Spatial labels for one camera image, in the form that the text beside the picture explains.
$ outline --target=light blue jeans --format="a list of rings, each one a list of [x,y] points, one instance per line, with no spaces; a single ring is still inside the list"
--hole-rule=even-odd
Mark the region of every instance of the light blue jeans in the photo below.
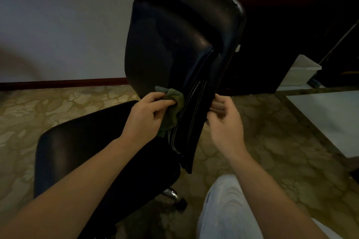
[[[342,239],[313,221],[330,239]],[[261,230],[235,175],[222,175],[209,189],[197,225],[199,239],[260,239]]]

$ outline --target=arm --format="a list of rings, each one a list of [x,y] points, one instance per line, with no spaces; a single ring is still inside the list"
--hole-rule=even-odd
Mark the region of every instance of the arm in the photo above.
[[[327,239],[321,229],[249,155],[243,125],[230,97],[216,95],[207,115],[211,137],[233,168],[265,239]]]
[[[118,139],[26,205],[0,238],[77,238],[114,179],[156,136],[167,107],[175,104],[154,102],[163,96],[150,93],[136,103]]]

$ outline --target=chair seat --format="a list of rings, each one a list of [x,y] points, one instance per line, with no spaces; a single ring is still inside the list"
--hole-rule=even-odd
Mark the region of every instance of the chair seat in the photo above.
[[[42,194],[118,138],[132,106],[116,105],[60,124],[39,139],[34,196]],[[94,238],[170,187],[180,175],[177,154],[165,138],[144,146],[115,179],[79,238]]]

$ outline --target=teal object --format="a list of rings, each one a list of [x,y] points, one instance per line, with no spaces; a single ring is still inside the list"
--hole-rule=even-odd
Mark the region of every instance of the teal object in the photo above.
[[[156,92],[162,92],[166,94],[166,97],[162,99],[172,99],[177,104],[169,106],[164,114],[161,126],[158,130],[158,137],[166,137],[166,132],[177,125],[177,114],[182,110],[185,104],[185,98],[183,94],[175,89],[167,89],[164,87],[156,86]]]

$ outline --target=wall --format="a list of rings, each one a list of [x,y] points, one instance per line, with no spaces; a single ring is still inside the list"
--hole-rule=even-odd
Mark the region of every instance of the wall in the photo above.
[[[0,0],[0,82],[125,77],[133,0]]]

